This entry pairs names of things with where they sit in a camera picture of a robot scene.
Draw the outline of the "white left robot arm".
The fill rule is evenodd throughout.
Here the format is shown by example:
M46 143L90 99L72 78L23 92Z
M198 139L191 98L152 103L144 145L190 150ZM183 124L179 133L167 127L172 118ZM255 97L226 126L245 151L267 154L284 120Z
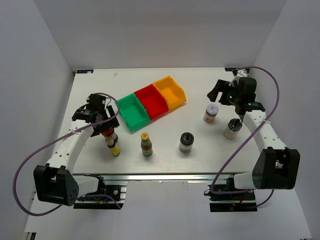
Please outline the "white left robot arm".
M76 161L89 138L117 128L117 112L108 104L112 96L92 93L86 104L78 108L56 152L45 165L37 165L33 171L37 198L64 206L72 206L77 200L105 196L104 180L98 175L74 176Z

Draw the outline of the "yellow cap sauce bottle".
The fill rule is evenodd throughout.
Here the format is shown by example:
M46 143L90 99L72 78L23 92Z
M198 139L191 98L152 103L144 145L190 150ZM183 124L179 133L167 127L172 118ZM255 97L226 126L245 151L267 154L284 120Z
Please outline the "yellow cap sauce bottle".
M144 156L148 157L153 154L152 142L151 142L149 134L147 132L143 132L141 134L140 146L141 146L142 154Z

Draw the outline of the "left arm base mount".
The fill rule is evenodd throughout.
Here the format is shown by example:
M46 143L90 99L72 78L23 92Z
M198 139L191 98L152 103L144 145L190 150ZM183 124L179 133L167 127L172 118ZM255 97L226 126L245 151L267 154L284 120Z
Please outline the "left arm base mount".
M120 210L126 199L127 182L106 181L104 190L86 193L76 200L76 210Z

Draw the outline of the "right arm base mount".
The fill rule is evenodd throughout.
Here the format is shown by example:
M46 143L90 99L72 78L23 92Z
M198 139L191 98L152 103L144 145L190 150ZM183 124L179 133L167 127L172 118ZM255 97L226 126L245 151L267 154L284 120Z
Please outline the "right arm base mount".
M203 192L209 197L212 213L257 212L256 196L253 192L237 194L213 194L208 188Z

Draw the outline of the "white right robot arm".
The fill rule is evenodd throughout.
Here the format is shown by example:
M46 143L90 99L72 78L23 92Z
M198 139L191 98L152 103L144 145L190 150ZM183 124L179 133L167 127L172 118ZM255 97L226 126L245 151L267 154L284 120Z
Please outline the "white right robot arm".
M225 188L226 195L236 200L244 190L291 190L296 184L300 153L288 148L267 122L265 108L256 101L257 81L251 77L240 77L231 82L219 79L208 94L215 102L222 93L219 103L234 106L241 122L248 128L260 151L251 172L237 173L233 182Z

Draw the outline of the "red cap dark sauce jar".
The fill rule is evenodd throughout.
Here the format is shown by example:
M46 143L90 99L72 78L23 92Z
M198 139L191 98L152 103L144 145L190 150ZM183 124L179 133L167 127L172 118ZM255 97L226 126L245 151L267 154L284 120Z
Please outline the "red cap dark sauce jar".
M115 144L118 142L119 138L114 128L103 131L101 134L104 136L105 141L107 141L108 139L112 139Z

